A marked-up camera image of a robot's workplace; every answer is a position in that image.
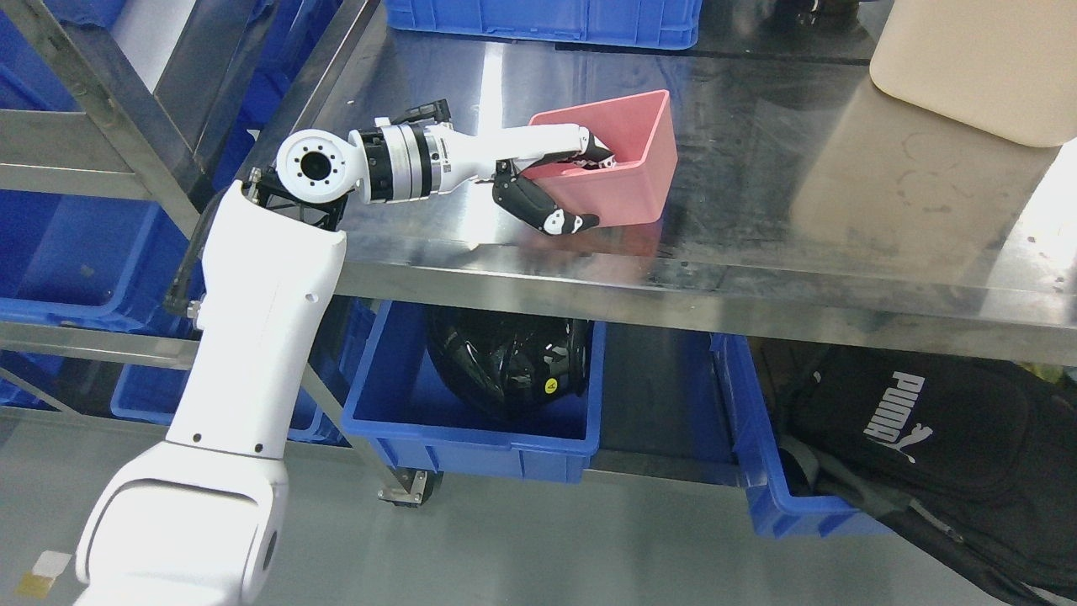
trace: gray floor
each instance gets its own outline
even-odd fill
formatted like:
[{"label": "gray floor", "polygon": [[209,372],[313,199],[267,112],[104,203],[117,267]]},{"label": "gray floor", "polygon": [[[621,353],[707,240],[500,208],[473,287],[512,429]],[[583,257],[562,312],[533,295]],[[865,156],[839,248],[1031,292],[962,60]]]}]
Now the gray floor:
[{"label": "gray floor", "polygon": [[[73,551],[111,474],[156,439],[0,415],[0,606],[78,596],[70,567],[45,601],[13,592],[43,550]],[[452,476],[409,510],[377,502],[340,453],[286,459],[286,534],[258,606],[998,604],[896,537],[758,538],[736,489]]]}]

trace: robotic hand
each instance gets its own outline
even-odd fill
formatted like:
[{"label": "robotic hand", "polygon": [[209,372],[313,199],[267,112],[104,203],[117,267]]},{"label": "robotic hand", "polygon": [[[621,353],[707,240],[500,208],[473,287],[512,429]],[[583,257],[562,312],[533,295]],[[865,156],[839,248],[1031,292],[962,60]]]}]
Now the robotic hand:
[{"label": "robotic hand", "polygon": [[565,211],[520,174],[550,161],[614,166],[613,152],[584,126],[520,126],[472,137],[452,129],[445,99],[393,121],[379,117],[375,126],[352,130],[347,141],[312,128],[294,132],[277,152],[281,185],[308,203],[327,203],[352,191],[364,202],[389,202],[425,199],[472,179],[492,180],[493,200],[543,232],[572,234],[599,224],[596,214]]}]

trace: black helmet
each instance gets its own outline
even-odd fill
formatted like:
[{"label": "black helmet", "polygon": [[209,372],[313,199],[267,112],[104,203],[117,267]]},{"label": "black helmet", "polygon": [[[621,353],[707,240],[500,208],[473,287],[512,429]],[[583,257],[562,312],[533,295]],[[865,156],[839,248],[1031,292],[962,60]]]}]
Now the black helmet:
[{"label": "black helmet", "polygon": [[591,324],[457,308],[426,308],[426,350],[445,385],[509,421],[583,394]]}]

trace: stainless steel table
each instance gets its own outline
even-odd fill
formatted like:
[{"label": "stainless steel table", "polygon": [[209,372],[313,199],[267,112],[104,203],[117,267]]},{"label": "stainless steel table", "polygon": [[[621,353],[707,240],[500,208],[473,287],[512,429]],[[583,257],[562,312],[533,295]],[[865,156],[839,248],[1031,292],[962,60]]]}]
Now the stainless steel table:
[{"label": "stainless steel table", "polygon": [[674,53],[396,31],[376,2],[346,3],[354,25],[320,48],[251,161],[296,126],[344,133],[442,97],[459,130],[482,132],[668,88],[680,163],[659,222],[547,237],[489,184],[352,203],[339,292],[1077,365],[1077,150],[876,89],[887,2],[844,27],[768,6],[707,2],[700,43]]}]

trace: puma logo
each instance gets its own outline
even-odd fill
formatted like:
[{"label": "puma logo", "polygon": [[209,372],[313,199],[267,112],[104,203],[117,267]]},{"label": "puma logo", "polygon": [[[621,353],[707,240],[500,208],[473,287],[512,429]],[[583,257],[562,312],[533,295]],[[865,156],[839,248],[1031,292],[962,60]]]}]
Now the puma logo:
[{"label": "puma logo", "polygon": [[924,387],[924,378],[904,372],[895,372],[892,378],[897,380],[897,385],[887,387],[883,393],[871,421],[864,428],[864,434],[872,442],[893,449],[904,454],[909,463],[915,464],[915,457],[903,449],[923,442],[935,432],[920,423],[912,426],[905,437],[901,437],[901,431],[905,429],[912,409],[917,406],[920,392]]},{"label": "puma logo", "polygon": [[903,451],[901,449],[904,449],[905,447],[911,447],[912,445],[919,445],[920,442],[923,442],[924,440],[929,438],[935,432],[931,427],[924,427],[923,425],[918,423],[912,426],[912,431],[909,432],[908,436],[901,438],[894,445],[887,445],[886,442],[880,442],[879,440],[875,440],[875,442],[883,447],[886,447],[887,449],[894,449],[895,451],[904,454],[909,460],[909,463],[915,464],[917,459],[910,455],[909,453]]}]

